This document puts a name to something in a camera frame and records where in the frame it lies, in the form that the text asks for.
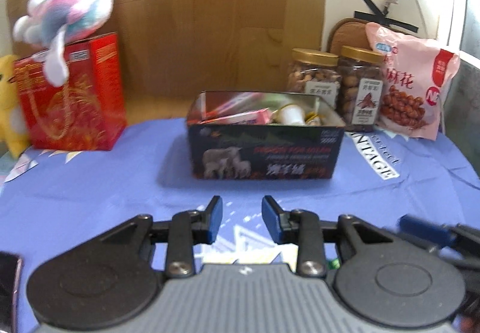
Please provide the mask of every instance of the black phone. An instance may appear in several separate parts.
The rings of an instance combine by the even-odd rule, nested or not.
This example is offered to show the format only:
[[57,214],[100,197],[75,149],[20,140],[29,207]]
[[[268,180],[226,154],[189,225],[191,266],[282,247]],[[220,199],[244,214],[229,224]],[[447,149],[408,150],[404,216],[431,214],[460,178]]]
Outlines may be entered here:
[[18,285],[22,259],[0,252],[0,332],[16,333]]

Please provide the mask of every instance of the blue tablecloth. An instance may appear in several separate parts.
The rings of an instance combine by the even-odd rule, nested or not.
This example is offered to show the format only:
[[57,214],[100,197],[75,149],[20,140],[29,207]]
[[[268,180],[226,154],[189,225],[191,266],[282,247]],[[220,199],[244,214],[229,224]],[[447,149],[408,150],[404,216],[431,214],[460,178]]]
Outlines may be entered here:
[[[330,180],[197,180],[191,176],[183,119],[131,126],[110,152],[72,158],[30,150],[39,164],[7,183],[0,196],[0,250],[18,253],[25,261],[19,333],[37,324],[26,300],[26,282],[39,264],[136,214],[169,219],[180,210],[201,209],[213,195],[222,196],[224,217],[217,242],[197,247],[199,264],[294,264],[295,247],[278,247],[268,238],[260,215],[265,194],[287,210],[306,208],[327,220],[352,213],[394,227],[400,216],[412,213],[438,223],[480,227],[480,181],[448,138],[407,140],[377,131],[368,140],[397,178],[383,180],[346,135]],[[164,252],[157,248],[155,268],[163,266]],[[327,252],[335,255],[333,248]]]

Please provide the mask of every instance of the open box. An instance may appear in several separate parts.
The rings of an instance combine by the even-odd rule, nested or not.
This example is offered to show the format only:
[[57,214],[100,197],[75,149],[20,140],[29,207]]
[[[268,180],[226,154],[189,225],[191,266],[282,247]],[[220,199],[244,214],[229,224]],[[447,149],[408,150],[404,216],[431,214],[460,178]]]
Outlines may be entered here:
[[[201,124],[263,108],[297,104],[322,116],[322,126]],[[331,178],[345,123],[321,98],[300,93],[202,92],[187,115],[193,173],[197,178]]]

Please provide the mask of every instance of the green object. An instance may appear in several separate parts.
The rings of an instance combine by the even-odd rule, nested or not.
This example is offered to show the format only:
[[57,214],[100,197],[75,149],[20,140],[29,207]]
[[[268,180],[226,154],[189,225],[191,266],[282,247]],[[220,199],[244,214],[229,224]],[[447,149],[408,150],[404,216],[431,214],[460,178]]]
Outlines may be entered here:
[[329,268],[329,269],[338,269],[338,268],[340,268],[340,260],[339,260],[339,259],[328,260],[328,268]]

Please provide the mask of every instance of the wooden wall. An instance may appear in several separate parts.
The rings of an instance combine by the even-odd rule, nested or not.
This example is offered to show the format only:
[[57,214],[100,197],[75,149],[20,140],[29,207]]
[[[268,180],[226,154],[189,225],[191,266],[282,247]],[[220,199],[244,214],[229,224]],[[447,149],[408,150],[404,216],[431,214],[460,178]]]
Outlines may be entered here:
[[[27,0],[7,0],[10,24]],[[202,90],[283,90],[293,47],[318,48],[324,0],[115,0],[130,121],[181,116]],[[14,52],[31,50],[16,43]]]

